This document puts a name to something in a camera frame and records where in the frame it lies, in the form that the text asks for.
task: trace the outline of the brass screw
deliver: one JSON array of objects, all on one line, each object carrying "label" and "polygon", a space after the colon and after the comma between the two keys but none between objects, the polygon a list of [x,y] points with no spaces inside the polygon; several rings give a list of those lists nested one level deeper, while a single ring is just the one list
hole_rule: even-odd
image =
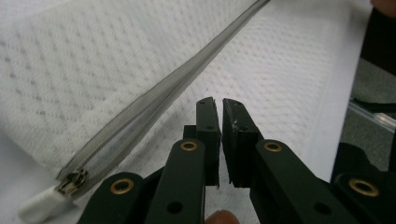
[{"label": "brass screw", "polygon": [[264,148],[267,149],[268,151],[272,152],[278,152],[282,150],[282,146],[275,142],[267,142],[264,144]]},{"label": "brass screw", "polygon": [[123,178],[115,181],[110,190],[113,194],[124,194],[129,192],[134,187],[134,181],[132,179]]},{"label": "brass screw", "polygon": [[368,197],[376,197],[379,195],[379,190],[376,186],[362,179],[358,179],[358,178],[350,179],[349,186],[352,189],[354,189],[356,192]]},{"label": "brass screw", "polygon": [[198,145],[194,142],[183,142],[180,147],[185,151],[194,151],[198,148]]}]

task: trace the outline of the skin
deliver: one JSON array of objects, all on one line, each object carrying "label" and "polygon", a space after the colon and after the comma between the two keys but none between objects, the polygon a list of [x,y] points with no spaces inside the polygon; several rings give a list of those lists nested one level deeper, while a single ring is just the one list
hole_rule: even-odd
[{"label": "skin", "polygon": [[396,19],[396,0],[371,0],[371,3],[384,15]]},{"label": "skin", "polygon": [[239,224],[238,218],[227,210],[217,211],[205,220],[205,224]]}]

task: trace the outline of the zipper slider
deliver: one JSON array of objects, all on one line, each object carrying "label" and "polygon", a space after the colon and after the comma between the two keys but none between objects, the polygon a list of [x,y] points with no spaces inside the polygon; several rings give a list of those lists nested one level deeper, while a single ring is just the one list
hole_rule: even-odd
[{"label": "zipper slider", "polygon": [[75,171],[69,174],[58,186],[53,186],[24,202],[18,211],[21,220],[27,223],[40,223],[52,212],[64,205],[67,199],[88,180],[88,172]]}]

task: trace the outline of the white zipper pull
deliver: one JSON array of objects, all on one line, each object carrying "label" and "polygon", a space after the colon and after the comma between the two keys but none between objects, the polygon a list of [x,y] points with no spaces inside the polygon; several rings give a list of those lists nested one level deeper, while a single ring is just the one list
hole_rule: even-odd
[{"label": "white zipper pull", "polygon": [[68,175],[59,186],[54,186],[37,194],[24,202],[18,211],[21,220],[27,223],[40,223],[46,220],[51,213],[81,188],[88,179],[85,170],[76,171]]}]

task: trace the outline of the gray zipper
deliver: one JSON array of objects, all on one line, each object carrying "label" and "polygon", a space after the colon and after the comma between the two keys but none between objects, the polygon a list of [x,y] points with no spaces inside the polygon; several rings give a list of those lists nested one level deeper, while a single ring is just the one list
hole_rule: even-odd
[{"label": "gray zipper", "polygon": [[[98,183],[111,169],[120,163],[146,135],[160,115],[187,89],[195,78],[206,68],[223,47],[238,33],[240,29],[264,7],[269,0],[255,2],[224,31],[216,36],[208,45],[201,49],[194,57],[181,65],[168,77],[155,85],[151,90],[140,96],[107,126],[105,126],[84,148],[62,169],[57,176],[64,182],[68,176],[82,172],[87,176],[84,186],[73,189],[72,196],[76,199]],[[87,164],[100,154],[112,139],[128,135],[112,160],[103,167],[87,168]]]}]

